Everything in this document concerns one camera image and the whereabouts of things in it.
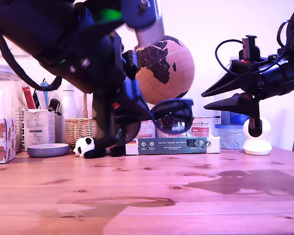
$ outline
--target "panda plush toy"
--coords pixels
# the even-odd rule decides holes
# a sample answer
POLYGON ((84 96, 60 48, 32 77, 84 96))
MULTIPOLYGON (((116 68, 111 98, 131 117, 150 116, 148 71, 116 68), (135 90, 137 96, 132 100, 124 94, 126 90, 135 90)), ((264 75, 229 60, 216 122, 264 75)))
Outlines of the panda plush toy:
MULTIPOLYGON (((102 158, 107 154, 106 149, 99 149, 95 146, 95 140, 92 137, 81 137, 76 141, 73 153, 76 156, 87 159, 102 158)), ((125 146, 116 146, 110 149, 111 157, 125 155, 125 146)))

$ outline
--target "globe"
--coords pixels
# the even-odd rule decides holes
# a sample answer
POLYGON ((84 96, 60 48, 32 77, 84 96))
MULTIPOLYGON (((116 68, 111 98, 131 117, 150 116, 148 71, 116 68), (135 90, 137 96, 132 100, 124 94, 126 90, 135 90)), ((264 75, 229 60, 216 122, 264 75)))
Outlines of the globe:
POLYGON ((182 98, 191 87, 195 65, 190 51, 178 39, 165 36, 148 47, 137 45, 136 78, 147 103, 182 98))

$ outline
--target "plastic container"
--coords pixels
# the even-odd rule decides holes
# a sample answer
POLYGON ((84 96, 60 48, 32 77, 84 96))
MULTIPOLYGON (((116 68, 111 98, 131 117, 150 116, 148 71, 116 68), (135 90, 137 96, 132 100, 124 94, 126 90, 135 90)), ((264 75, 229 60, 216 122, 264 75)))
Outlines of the plastic container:
POLYGON ((5 65, 0 65, 0 118, 16 121, 16 152, 23 148, 23 97, 21 79, 5 65))
MULTIPOLYGON (((214 100, 222 100, 230 98, 236 93, 243 93, 241 89, 222 93, 214 96, 214 100)), ((215 129, 218 136, 220 136, 220 147, 222 149, 242 150, 243 144, 247 140, 247 137, 243 132, 243 125, 246 120, 249 119, 247 115, 237 114, 228 111, 215 111, 215 129)))
POLYGON ((65 140, 65 127, 66 119, 77 117, 77 105, 74 97, 74 86, 66 82, 62 86, 62 99, 61 99, 61 143, 66 143, 65 140))

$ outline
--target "robotic arm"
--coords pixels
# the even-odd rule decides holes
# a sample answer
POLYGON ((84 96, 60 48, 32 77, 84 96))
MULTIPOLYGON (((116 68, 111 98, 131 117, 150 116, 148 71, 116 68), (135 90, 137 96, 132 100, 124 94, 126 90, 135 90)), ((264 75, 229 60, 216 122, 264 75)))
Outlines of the robotic arm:
POLYGON ((84 93, 93 93, 97 139, 101 148, 124 145, 151 119, 140 92, 136 55, 124 52, 114 31, 135 29, 141 45, 162 40, 164 29, 157 0, 0 0, 0 49, 4 59, 28 85, 52 91, 65 78, 84 93), (56 75, 40 87, 15 61, 4 37, 56 75))
POLYGON ((253 137, 258 137, 262 133, 259 101, 294 90, 294 13, 278 30, 277 40, 281 46, 278 54, 270 55, 268 58, 261 57, 260 50, 255 45, 255 38, 247 35, 243 41, 226 40, 218 45, 216 58, 227 74, 202 96, 212 96, 241 88, 244 93, 208 104, 204 108, 249 115, 249 133, 253 137), (287 42, 283 45, 280 34, 286 24, 288 24, 287 42), (243 44, 239 60, 234 60, 229 70, 222 65, 217 55, 218 48, 227 42, 243 44))

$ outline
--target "wooden table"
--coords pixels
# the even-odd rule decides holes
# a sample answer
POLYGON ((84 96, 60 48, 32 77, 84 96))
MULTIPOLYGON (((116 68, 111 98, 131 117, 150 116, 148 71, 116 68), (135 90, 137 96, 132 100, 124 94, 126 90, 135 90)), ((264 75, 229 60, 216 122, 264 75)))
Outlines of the wooden table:
POLYGON ((294 152, 0 165, 0 235, 200 233, 294 234, 294 152))

